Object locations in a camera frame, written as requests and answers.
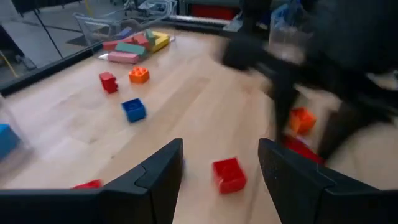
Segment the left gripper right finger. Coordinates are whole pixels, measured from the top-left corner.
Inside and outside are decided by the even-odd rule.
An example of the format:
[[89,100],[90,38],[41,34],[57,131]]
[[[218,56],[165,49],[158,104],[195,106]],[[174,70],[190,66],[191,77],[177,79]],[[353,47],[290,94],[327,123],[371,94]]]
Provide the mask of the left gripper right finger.
[[282,223],[397,223],[397,191],[379,190],[260,139],[262,176]]

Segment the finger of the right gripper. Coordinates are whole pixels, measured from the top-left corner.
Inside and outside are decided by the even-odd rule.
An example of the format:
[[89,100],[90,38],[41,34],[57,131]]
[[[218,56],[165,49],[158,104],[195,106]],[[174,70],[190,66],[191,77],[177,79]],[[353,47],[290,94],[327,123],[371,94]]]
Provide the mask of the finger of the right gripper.
[[339,147],[355,132],[377,123],[388,123],[389,117],[368,106],[342,102],[326,122],[318,145],[318,155],[330,159]]
[[282,142],[284,129],[289,120],[290,110],[298,97],[294,81],[289,76],[276,75],[272,79],[272,99],[275,108],[275,142]]

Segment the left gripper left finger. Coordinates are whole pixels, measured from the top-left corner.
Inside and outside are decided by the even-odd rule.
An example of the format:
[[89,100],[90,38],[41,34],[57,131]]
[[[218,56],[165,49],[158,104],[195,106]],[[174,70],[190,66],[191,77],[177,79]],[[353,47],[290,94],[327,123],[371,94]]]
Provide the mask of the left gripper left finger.
[[1,223],[172,223],[183,174],[176,138],[97,189],[1,191]]

